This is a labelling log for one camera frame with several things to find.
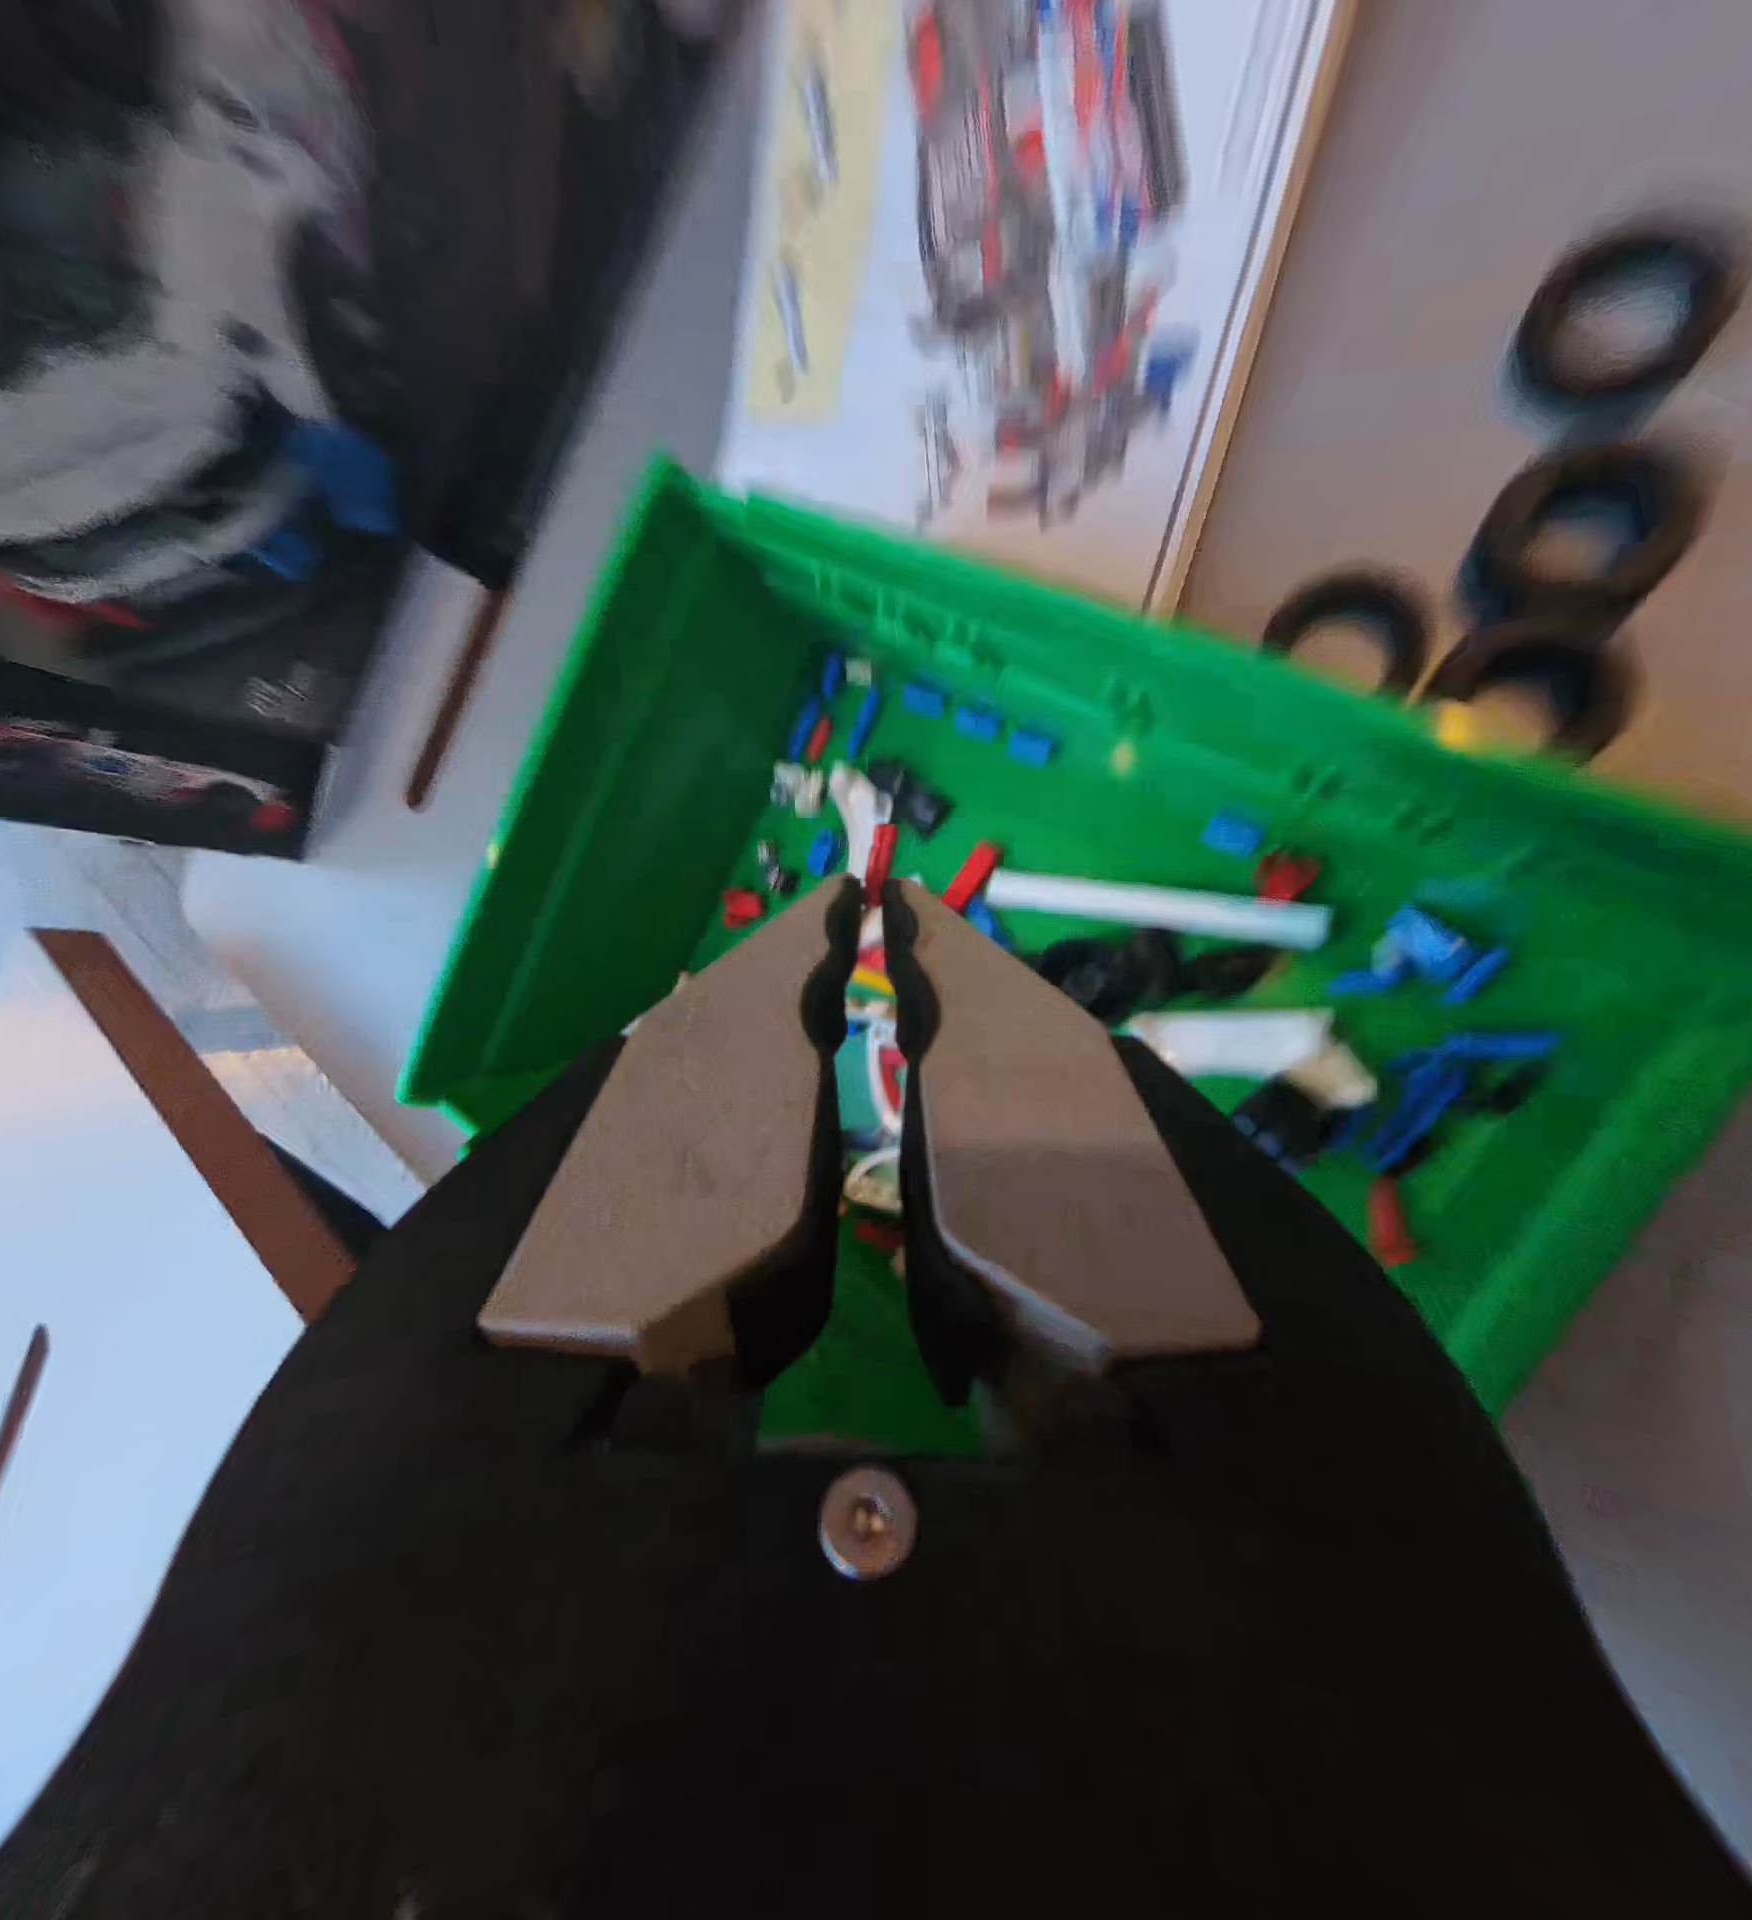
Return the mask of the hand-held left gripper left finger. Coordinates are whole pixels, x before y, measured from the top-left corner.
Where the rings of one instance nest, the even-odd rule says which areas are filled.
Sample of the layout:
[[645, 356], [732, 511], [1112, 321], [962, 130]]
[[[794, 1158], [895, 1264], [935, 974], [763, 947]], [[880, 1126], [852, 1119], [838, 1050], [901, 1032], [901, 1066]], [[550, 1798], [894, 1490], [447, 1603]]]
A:
[[832, 877], [633, 1025], [481, 1310], [491, 1342], [745, 1389], [808, 1351], [835, 1300], [863, 910]]

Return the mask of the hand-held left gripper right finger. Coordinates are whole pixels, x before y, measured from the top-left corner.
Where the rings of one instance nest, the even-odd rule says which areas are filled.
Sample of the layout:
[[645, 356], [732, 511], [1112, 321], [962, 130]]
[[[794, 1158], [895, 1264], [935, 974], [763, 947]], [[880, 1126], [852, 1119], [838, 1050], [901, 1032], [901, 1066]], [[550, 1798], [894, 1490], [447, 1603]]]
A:
[[887, 881], [882, 912], [906, 1287], [938, 1393], [1253, 1351], [1263, 1321], [1103, 1022], [925, 888]]

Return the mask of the green plastic bin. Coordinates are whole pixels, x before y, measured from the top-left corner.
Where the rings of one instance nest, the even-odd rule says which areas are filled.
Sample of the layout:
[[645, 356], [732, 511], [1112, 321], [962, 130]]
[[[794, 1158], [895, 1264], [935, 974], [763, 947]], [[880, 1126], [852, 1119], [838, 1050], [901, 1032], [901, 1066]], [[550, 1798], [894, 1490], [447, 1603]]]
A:
[[1752, 1091], [1752, 836], [1440, 745], [1285, 659], [658, 460], [556, 671], [399, 1097], [482, 1138], [718, 960], [785, 726], [828, 649], [1130, 731], [1177, 792], [1321, 837], [1513, 950], [1470, 1006], [1561, 1034], [1534, 1097], [1409, 1177], [1397, 1277], [1490, 1411]]

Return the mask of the grey desk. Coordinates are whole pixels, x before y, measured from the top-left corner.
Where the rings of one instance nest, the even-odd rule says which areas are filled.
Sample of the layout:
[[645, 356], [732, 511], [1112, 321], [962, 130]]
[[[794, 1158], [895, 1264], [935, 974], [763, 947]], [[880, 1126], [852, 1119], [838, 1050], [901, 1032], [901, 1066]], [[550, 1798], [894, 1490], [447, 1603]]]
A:
[[[431, 794], [411, 770], [474, 620], [431, 562], [333, 766], [304, 863], [193, 855], [185, 913], [425, 1179], [456, 1158], [394, 1082], [637, 467], [718, 456], [759, 42], [718, 83], [622, 350]], [[1752, 226], [1752, 4], [1363, 4], [1188, 577], [1251, 637], [1297, 581], [1443, 589], [1529, 430], [1497, 389], [1530, 288], [1648, 205]], [[1634, 626], [1648, 696], [1604, 758], [1752, 823], [1752, 283], [1668, 420], [1722, 467]], [[1752, 1093], [1509, 1413], [1610, 1657], [1752, 1864]]]

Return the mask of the black toy wheel rim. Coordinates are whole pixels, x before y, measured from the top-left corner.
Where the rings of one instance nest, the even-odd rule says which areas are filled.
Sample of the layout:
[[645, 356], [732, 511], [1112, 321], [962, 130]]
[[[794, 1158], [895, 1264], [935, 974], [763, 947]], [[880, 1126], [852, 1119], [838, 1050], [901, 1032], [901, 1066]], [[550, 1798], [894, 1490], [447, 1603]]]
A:
[[1154, 927], [1062, 939], [1032, 957], [1032, 972], [1106, 1026], [1177, 998], [1183, 964], [1177, 938]]

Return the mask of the white curved arch piece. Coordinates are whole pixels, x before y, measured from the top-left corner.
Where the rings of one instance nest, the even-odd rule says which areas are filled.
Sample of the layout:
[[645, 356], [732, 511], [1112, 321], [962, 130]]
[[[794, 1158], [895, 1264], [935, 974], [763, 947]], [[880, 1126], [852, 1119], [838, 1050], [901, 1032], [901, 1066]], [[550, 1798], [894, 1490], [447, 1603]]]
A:
[[1177, 1011], [1140, 1014], [1120, 1029], [1182, 1079], [1263, 1083], [1314, 1054], [1335, 1036], [1324, 1011]]
[[862, 881], [869, 874], [877, 834], [894, 825], [894, 799], [845, 760], [830, 768], [826, 791], [841, 817], [843, 866]]

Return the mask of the long white toy beam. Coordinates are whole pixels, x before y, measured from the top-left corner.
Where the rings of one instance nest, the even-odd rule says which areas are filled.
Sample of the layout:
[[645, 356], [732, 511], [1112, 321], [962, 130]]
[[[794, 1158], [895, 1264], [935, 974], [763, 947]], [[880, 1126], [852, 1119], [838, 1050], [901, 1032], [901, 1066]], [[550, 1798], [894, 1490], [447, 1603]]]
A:
[[1154, 884], [999, 869], [983, 899], [999, 913], [1042, 913], [1188, 938], [1278, 950], [1319, 950], [1331, 938], [1335, 910], [1319, 901], [1253, 899]]

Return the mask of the loose small toy bricks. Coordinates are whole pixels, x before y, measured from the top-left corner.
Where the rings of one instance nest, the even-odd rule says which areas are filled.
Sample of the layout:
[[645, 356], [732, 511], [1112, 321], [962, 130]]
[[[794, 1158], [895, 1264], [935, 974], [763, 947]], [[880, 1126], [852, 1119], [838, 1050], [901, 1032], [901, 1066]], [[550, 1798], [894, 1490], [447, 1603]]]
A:
[[[1333, 1040], [1278, 1077], [1195, 1082], [1217, 1083], [1240, 1132], [1288, 1172], [1331, 1163], [1360, 1176], [1369, 1252], [1397, 1274], [1435, 1251], [1411, 1206], [1411, 1173], [1467, 1119], [1518, 1111], [1561, 1049], [1550, 1026], [1497, 1026], [1470, 1012], [1509, 970], [1507, 943], [1392, 885], [1381, 908], [1362, 910], [1362, 874], [1331, 858], [1321, 837], [1274, 831], [1270, 811], [1221, 801], [1217, 762], [1195, 766], [1195, 787], [1170, 791], [1177, 766], [1152, 770], [1130, 731], [1102, 737], [1084, 712], [1009, 705], [999, 693], [959, 691], [841, 647], [816, 659], [785, 726], [750, 863], [721, 898], [724, 947], [848, 874], [841, 817], [826, 791], [841, 760], [894, 799], [900, 840], [889, 877], [925, 879], [939, 893], [970, 845], [989, 837], [1003, 844], [999, 869], [1331, 906], [1331, 938], [1311, 953], [1173, 933], [1186, 959], [1183, 990], [1140, 1014], [1333, 1017]], [[983, 898], [962, 918], [1030, 968], [1055, 941], [1134, 930], [999, 913]], [[853, 1082], [852, 1153], [863, 1160], [852, 1166], [850, 1192], [900, 1210], [894, 1141], [906, 1069], [877, 903], [869, 903], [848, 998], [852, 1036], [869, 1054]], [[1108, 1031], [1120, 1034], [1124, 1025]]]

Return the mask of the neighbouring grey table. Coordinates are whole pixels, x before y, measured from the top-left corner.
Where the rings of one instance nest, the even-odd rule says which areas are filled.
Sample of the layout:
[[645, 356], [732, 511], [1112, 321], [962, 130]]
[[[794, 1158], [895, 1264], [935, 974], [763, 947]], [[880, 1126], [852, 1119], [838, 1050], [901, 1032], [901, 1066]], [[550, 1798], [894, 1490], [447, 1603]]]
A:
[[41, 953], [104, 933], [271, 1144], [395, 1221], [424, 1183], [183, 923], [182, 858], [0, 823], [0, 1832], [109, 1691], [298, 1318]]

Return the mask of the black toy tyre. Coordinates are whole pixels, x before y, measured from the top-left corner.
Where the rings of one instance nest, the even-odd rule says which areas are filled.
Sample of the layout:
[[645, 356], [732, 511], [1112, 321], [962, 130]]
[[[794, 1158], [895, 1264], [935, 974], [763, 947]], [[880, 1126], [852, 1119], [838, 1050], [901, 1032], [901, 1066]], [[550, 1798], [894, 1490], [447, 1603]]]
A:
[[1700, 474], [1650, 442], [1573, 445], [1492, 498], [1460, 569], [1485, 620], [1617, 624], [1672, 575], [1706, 514]]
[[1449, 746], [1568, 762], [1610, 750], [1634, 697], [1634, 661], [1611, 627], [1539, 615], [1474, 627], [1417, 696]]
[[1513, 326], [1513, 397], [1591, 440], [1646, 420], [1689, 380], [1745, 301], [1747, 227], [1676, 211], [1579, 238]]
[[1331, 627], [1360, 632], [1376, 649], [1379, 697], [1409, 700], [1432, 665], [1434, 621], [1427, 597], [1399, 570], [1354, 564], [1297, 584], [1268, 615], [1260, 649], [1293, 658]]

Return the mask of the black toy set box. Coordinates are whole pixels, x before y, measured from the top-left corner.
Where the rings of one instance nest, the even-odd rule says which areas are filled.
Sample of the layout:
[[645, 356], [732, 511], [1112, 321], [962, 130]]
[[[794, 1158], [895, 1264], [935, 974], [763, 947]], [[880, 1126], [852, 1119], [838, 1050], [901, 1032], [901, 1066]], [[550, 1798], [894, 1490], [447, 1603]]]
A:
[[740, 4], [0, 2], [0, 823], [300, 858], [504, 589]]

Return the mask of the toy car instruction booklet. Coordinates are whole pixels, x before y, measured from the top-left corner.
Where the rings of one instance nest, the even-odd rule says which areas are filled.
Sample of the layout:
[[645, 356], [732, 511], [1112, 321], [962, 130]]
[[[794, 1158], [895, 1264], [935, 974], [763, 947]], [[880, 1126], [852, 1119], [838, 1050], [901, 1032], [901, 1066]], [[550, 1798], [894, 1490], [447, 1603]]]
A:
[[769, 4], [721, 484], [1173, 612], [1360, 11]]

